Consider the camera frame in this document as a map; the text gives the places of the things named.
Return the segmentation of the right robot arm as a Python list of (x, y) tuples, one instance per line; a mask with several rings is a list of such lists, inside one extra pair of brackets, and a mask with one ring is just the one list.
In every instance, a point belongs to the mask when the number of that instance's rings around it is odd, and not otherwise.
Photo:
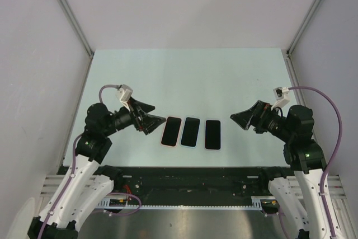
[(258, 180), (258, 189), (273, 195), (298, 238), (344, 238), (328, 189), (325, 170), (328, 167), (319, 144), (312, 138), (314, 119), (310, 108), (290, 107), (287, 116), (269, 103), (257, 101), (250, 109), (232, 114), (230, 118), (242, 129), (253, 126), (259, 133), (268, 132), (284, 142), (284, 159), (300, 186), (303, 201), (289, 189), (285, 175), (276, 167), (265, 169)]

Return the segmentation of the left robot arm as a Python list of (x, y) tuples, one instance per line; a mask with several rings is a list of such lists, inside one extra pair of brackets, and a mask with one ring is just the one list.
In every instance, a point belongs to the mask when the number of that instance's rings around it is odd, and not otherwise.
[(151, 115), (154, 106), (129, 98), (126, 106), (110, 112), (98, 102), (87, 110), (85, 127), (73, 143), (72, 163), (56, 192), (34, 217), (29, 238), (77, 238), (98, 203), (124, 187), (123, 172), (101, 165), (112, 142), (109, 137), (129, 126), (148, 135), (166, 118)]

